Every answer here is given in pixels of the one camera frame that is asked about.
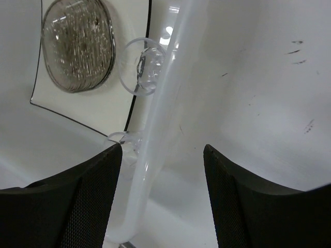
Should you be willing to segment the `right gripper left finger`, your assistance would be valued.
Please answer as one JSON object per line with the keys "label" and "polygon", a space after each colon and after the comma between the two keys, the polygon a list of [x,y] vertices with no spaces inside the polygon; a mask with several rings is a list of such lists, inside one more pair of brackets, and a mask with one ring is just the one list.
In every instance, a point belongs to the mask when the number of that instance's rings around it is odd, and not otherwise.
{"label": "right gripper left finger", "polygon": [[102,247],[122,163],[115,144],[23,188],[1,190],[1,247]]}

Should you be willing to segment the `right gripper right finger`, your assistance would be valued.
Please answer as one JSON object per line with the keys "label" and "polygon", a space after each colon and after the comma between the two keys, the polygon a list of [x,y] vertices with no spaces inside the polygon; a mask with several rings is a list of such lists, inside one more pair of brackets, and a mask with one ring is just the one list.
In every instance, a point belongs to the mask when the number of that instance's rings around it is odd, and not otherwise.
{"label": "right gripper right finger", "polygon": [[211,145],[203,159],[219,247],[330,247],[330,185],[279,185]]}

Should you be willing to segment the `white plastic bin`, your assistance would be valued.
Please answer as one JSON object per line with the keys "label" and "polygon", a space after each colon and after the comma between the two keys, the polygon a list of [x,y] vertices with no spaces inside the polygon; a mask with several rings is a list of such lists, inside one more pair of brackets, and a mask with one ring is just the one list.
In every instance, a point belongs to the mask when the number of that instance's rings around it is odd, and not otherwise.
{"label": "white plastic bin", "polygon": [[[203,146],[184,145],[179,120],[184,87],[170,66],[182,52],[180,31],[191,1],[158,1],[175,30],[166,45],[161,86],[137,99],[131,130],[142,129],[138,165],[121,170],[106,232],[106,247],[214,246]],[[68,169],[112,145],[104,135],[29,103],[37,66],[40,1],[1,4],[1,187],[22,187]]]}

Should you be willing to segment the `clear plastic cup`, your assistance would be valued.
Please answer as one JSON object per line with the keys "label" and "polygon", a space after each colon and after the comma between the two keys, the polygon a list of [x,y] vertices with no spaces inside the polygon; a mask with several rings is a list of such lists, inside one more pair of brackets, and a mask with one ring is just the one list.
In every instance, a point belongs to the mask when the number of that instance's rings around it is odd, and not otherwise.
{"label": "clear plastic cup", "polygon": [[125,180],[133,179],[142,141],[142,131],[124,131],[111,133],[103,143],[104,149],[114,144],[121,145],[123,156],[120,175]]}
{"label": "clear plastic cup", "polygon": [[119,80],[132,95],[152,95],[157,86],[166,50],[149,38],[131,40],[118,60]]}

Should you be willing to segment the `square white plate black rim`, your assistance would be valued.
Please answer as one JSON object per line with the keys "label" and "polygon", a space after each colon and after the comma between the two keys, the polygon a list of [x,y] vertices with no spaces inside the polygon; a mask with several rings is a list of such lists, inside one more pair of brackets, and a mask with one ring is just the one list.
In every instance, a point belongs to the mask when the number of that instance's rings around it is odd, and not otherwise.
{"label": "square white plate black rim", "polygon": [[[42,2],[42,20],[54,1]],[[116,58],[108,79],[90,91],[68,93],[60,90],[48,75],[40,36],[38,70],[31,103],[108,135],[124,131],[132,112],[133,95],[121,84],[118,60],[125,46],[135,38],[145,37],[149,30],[151,1],[104,1],[114,31]]]}

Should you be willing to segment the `clear glass dish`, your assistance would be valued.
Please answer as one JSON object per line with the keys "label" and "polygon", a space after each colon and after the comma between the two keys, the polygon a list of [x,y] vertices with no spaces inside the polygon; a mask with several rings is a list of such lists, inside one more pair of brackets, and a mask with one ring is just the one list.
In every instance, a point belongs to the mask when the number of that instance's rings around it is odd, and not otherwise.
{"label": "clear glass dish", "polygon": [[104,1],[54,1],[42,20],[41,46],[48,75],[60,90],[73,94],[101,86],[116,58]]}

